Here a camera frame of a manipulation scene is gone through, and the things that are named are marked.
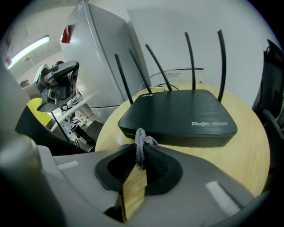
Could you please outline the white wall panel with vent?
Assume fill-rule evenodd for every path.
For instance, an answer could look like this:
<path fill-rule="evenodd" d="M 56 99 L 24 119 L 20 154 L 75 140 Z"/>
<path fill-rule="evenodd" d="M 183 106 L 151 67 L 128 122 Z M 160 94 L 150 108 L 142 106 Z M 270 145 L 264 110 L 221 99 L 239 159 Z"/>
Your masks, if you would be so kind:
<path fill-rule="evenodd" d="M 170 84 L 182 83 L 182 82 L 192 82 L 192 69 L 175 69 L 165 71 L 165 76 L 167 77 Z M 195 68 L 195 82 L 203 83 L 205 79 L 205 70 L 204 68 Z"/>

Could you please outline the red paper decoration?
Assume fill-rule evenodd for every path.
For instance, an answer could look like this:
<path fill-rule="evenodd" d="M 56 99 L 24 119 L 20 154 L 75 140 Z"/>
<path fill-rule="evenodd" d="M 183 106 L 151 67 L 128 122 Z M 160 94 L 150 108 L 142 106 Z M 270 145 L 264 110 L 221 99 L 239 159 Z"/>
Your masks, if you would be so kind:
<path fill-rule="evenodd" d="M 69 44 L 71 41 L 72 32 L 74 30 L 75 25 L 67 25 L 63 31 L 61 43 Z"/>

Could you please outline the black silver cylinder tool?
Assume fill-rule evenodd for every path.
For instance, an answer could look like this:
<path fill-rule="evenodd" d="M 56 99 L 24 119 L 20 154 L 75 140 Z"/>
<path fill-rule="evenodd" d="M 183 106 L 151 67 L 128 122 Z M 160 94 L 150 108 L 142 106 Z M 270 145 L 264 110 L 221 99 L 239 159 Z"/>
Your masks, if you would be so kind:
<path fill-rule="evenodd" d="M 88 134 L 77 124 L 71 127 L 71 131 L 77 136 L 77 138 L 84 144 L 94 145 L 95 141 L 88 136 Z"/>

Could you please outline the long ceiling light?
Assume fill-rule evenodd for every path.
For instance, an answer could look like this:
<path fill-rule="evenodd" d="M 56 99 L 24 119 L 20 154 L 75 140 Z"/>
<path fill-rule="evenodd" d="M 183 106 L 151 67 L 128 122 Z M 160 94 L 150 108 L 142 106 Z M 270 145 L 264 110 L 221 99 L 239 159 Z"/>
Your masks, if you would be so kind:
<path fill-rule="evenodd" d="M 21 50 L 18 54 L 16 54 L 12 60 L 11 63 L 8 66 L 8 69 L 10 69 L 11 67 L 13 67 L 19 60 L 21 60 L 24 56 L 26 56 L 28 53 L 30 53 L 31 51 L 33 51 L 34 49 L 48 43 L 50 41 L 49 35 L 46 35 L 38 40 L 36 40 L 35 42 L 33 42 L 32 44 L 28 45 L 27 47 L 25 47 L 23 50 Z"/>

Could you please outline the grey cloth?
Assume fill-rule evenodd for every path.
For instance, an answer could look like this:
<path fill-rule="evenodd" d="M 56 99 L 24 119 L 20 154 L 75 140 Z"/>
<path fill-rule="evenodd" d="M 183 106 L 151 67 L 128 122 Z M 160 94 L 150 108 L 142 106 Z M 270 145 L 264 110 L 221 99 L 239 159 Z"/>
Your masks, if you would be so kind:
<path fill-rule="evenodd" d="M 143 146 L 144 144 L 158 145 L 157 141 L 151 136 L 147 136 L 145 130 L 138 128 L 135 134 L 135 144 L 136 144 L 136 166 L 139 170 L 143 170 L 143 162 L 145 160 Z"/>

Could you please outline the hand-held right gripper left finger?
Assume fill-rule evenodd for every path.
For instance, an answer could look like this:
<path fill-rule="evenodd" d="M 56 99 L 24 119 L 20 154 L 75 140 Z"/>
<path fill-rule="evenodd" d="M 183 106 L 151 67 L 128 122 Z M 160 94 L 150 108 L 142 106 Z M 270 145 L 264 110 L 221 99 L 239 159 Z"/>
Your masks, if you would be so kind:
<path fill-rule="evenodd" d="M 135 145 L 54 157 L 64 180 L 59 200 L 67 227 L 126 227 L 123 177 L 135 164 Z"/>

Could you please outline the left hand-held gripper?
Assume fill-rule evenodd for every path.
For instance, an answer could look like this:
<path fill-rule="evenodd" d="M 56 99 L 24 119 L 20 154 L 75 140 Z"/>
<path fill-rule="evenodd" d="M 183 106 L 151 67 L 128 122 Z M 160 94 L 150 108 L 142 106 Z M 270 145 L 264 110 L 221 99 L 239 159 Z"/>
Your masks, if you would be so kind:
<path fill-rule="evenodd" d="M 35 84 L 41 94 L 39 112 L 52 112 L 61 107 L 76 93 L 79 71 L 77 61 L 58 61 L 52 67 L 42 65 L 35 76 Z"/>

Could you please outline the black office chair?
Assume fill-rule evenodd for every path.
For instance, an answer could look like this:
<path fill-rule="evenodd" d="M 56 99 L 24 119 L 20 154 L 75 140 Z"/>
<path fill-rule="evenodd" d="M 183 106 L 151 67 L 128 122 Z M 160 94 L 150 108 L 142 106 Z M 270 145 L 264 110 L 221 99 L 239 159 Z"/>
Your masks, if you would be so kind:
<path fill-rule="evenodd" d="M 267 122 L 264 110 L 268 110 L 274 118 L 279 116 L 284 93 L 284 53 L 271 40 L 267 39 L 267 42 L 260 87 L 252 106 L 263 125 Z"/>

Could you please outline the black router with antennas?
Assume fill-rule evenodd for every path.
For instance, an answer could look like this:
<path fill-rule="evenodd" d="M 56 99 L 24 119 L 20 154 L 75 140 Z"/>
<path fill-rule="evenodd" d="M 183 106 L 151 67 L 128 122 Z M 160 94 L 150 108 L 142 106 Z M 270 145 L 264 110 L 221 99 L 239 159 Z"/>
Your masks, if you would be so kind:
<path fill-rule="evenodd" d="M 209 90 L 172 90 L 141 94 L 118 121 L 127 138 L 135 138 L 139 128 L 159 144 L 183 147 L 222 147 L 237 133 L 237 125 L 222 105 L 226 80 L 226 50 L 223 33 L 218 31 L 221 48 L 221 84 L 218 97 Z"/>

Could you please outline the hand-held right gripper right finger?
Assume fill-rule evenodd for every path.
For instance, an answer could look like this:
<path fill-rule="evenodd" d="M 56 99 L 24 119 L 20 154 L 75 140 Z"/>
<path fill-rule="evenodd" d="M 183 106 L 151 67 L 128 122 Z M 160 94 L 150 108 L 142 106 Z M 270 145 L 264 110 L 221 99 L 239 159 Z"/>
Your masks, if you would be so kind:
<path fill-rule="evenodd" d="M 210 227 L 244 209 L 252 194 L 212 163 L 157 145 L 144 146 L 148 185 L 132 227 Z"/>

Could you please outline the silver refrigerator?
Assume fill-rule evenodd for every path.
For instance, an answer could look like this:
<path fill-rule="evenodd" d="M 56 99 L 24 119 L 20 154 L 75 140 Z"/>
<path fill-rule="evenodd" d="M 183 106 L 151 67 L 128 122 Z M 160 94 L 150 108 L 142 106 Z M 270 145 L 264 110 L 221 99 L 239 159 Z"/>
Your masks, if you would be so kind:
<path fill-rule="evenodd" d="M 133 27 L 118 15 L 82 0 L 66 20 L 71 30 L 61 43 L 66 61 L 79 63 L 76 86 L 104 123 L 128 99 L 115 56 L 118 55 L 131 95 L 150 85 L 149 74 Z"/>

